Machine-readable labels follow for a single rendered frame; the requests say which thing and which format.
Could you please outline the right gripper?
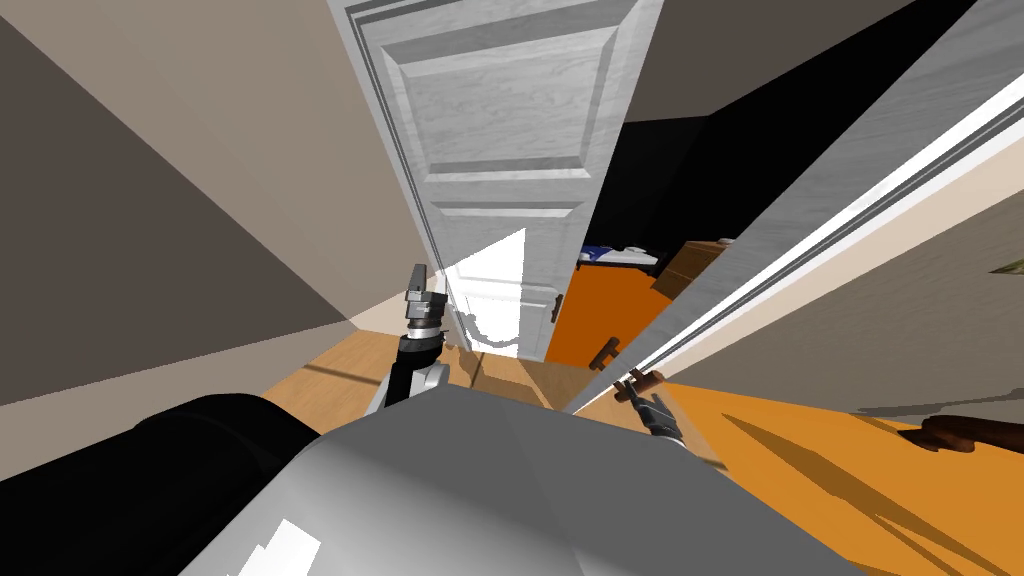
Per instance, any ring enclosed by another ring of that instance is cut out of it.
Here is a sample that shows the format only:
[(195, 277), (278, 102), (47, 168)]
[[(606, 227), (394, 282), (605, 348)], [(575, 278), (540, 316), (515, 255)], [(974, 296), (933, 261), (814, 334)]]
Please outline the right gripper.
[(632, 382), (616, 382), (616, 402), (629, 403), (648, 430), (674, 429), (674, 416), (656, 394), (643, 398)]

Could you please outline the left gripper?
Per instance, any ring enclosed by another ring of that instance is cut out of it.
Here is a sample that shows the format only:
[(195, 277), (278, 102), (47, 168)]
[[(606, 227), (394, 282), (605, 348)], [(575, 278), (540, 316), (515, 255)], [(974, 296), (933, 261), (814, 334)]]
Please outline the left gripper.
[(441, 321), (449, 301), (449, 295), (427, 291), (427, 266), (416, 264), (406, 291), (406, 319), (422, 322)]

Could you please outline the bed with blue cover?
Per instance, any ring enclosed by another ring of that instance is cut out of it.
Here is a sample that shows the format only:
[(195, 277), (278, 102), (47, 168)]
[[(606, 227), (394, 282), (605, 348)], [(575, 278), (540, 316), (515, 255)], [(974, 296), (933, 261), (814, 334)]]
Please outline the bed with blue cover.
[(583, 245), (575, 266), (637, 268), (653, 270), (660, 261), (658, 253), (635, 246), (611, 247)]

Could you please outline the brown wooden dresser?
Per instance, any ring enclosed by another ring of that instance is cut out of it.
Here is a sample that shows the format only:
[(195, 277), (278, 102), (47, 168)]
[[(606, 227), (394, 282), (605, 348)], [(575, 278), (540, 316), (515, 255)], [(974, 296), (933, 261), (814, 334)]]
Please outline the brown wooden dresser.
[(722, 238), (718, 241), (688, 241), (678, 253), (664, 266), (651, 289), (663, 296), (674, 300), (696, 278), (726, 250), (732, 239)]

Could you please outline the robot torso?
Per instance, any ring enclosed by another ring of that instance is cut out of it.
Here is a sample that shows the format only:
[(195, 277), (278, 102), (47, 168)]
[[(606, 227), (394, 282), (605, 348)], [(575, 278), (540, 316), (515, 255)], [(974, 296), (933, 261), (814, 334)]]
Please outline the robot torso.
[(439, 386), (329, 431), (180, 576), (863, 576), (678, 442)]

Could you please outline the white panelled door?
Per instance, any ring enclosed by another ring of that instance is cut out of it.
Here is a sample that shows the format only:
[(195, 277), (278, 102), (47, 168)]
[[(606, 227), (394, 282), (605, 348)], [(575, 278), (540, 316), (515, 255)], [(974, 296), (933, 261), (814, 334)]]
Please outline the white panelled door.
[(451, 334), (543, 360), (664, 0), (326, 1)]

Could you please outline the grey door leaf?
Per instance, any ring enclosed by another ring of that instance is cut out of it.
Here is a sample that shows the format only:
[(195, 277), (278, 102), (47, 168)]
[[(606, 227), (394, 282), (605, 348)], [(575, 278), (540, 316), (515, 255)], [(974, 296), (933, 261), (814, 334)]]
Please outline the grey door leaf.
[(667, 369), (869, 222), (929, 194), (928, 183), (1024, 115), (1024, 0), (916, 0), (897, 41), (926, 9), (952, 19), (887, 89), (608, 368), (565, 404), (581, 411), (631, 368)]

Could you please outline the dark brown rounded object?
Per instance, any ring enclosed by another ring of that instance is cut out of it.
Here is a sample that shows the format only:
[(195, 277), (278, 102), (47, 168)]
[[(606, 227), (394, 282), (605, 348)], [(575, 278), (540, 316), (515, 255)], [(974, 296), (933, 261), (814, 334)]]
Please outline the dark brown rounded object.
[(924, 419), (915, 429), (897, 431), (909, 443), (938, 452), (975, 451), (977, 444), (994, 446), (1024, 454), (1024, 424), (1001, 422), (957, 415), (934, 415)]

